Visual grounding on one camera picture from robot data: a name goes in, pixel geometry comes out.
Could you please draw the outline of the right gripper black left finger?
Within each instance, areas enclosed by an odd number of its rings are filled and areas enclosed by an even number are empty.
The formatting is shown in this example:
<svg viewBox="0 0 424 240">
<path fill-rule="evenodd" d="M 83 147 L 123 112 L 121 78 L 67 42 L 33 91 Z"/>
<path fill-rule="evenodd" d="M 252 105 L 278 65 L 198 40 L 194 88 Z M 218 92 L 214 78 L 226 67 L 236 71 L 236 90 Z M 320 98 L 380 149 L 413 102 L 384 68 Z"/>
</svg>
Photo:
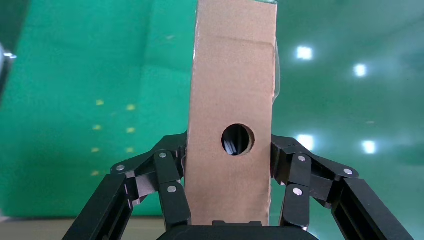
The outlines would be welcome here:
<svg viewBox="0 0 424 240">
<path fill-rule="evenodd" d="M 158 193 L 166 230 L 191 223 L 181 179 L 187 133 L 164 136 L 150 151 L 112 166 L 65 240 L 120 240 L 134 207 Z"/>
</svg>

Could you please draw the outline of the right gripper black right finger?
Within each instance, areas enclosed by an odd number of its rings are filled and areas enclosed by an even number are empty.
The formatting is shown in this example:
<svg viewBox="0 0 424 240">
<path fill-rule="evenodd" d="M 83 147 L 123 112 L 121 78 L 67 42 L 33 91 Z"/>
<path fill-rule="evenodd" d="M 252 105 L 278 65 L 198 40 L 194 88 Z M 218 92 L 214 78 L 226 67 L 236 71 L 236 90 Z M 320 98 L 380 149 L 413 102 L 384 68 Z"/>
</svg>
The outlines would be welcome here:
<svg viewBox="0 0 424 240">
<path fill-rule="evenodd" d="M 310 199 L 331 211 L 346 240 L 413 237 L 352 167 L 311 153 L 295 138 L 272 135 L 271 177 L 285 186 L 279 224 L 306 232 Z"/>
</svg>

